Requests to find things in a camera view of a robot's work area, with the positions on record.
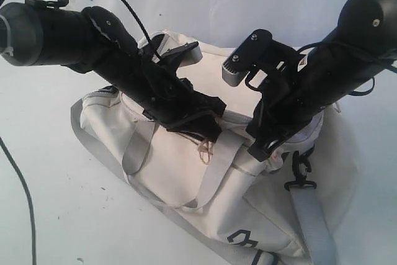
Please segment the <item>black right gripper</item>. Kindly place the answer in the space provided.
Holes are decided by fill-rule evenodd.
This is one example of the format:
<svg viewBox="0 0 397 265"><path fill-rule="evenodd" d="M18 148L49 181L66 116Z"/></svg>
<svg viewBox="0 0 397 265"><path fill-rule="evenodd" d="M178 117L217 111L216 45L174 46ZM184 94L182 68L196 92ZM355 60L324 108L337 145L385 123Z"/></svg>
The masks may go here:
<svg viewBox="0 0 397 265"><path fill-rule="evenodd" d="M305 98L288 73L266 71L256 88L261 99L246 131L254 138L248 153L262 162L280 145L305 128L322 108Z"/></svg>

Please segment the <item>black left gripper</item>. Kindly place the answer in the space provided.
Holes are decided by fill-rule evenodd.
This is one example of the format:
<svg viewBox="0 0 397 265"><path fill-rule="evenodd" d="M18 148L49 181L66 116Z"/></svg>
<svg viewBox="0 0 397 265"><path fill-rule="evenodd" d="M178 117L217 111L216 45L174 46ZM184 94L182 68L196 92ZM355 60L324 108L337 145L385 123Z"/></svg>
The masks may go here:
<svg viewBox="0 0 397 265"><path fill-rule="evenodd" d="M99 63L99 75L114 85L139 106L150 118L166 125L168 132L183 133L198 140L216 141L226 104L219 98L194 91L190 84L176 76L175 67L159 65L147 50L135 55L114 51ZM182 120L195 102L195 112Z"/></svg>

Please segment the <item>left robot arm black grey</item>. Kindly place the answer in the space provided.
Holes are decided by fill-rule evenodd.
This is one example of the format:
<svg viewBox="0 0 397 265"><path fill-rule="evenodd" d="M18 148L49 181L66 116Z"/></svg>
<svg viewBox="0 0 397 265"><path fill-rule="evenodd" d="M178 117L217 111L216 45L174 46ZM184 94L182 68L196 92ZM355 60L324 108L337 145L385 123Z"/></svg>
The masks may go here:
<svg viewBox="0 0 397 265"><path fill-rule="evenodd" d="M179 67L201 60L198 43L172 46L154 61L154 51L139 47L120 19L103 7L77 12L46 7L42 0L10 2L1 8L1 56L14 66L93 71L170 132L210 141L221 133L216 120L225 103L176 74Z"/></svg>

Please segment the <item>right robot arm black grey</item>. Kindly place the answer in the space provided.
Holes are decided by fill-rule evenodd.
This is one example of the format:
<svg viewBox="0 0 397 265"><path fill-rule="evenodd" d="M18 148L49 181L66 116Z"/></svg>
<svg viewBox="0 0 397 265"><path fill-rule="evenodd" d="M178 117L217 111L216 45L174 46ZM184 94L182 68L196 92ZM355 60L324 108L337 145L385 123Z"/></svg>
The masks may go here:
<svg viewBox="0 0 397 265"><path fill-rule="evenodd" d="M348 0L337 27L322 41L304 46L278 68L259 63L265 79L247 127L248 152L264 161L312 118L374 78L396 60L396 0Z"/></svg>

